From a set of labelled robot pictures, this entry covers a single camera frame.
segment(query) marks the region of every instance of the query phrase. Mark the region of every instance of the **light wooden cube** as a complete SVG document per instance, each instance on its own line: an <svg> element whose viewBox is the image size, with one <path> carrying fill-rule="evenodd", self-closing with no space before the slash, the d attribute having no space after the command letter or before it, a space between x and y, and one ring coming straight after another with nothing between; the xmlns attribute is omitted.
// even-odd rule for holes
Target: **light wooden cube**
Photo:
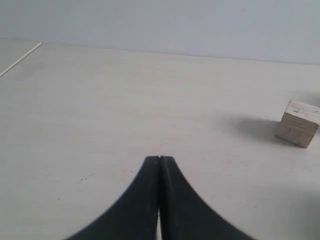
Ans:
<svg viewBox="0 0 320 240"><path fill-rule="evenodd" d="M320 108L290 100L275 136L307 148L320 125Z"/></svg>

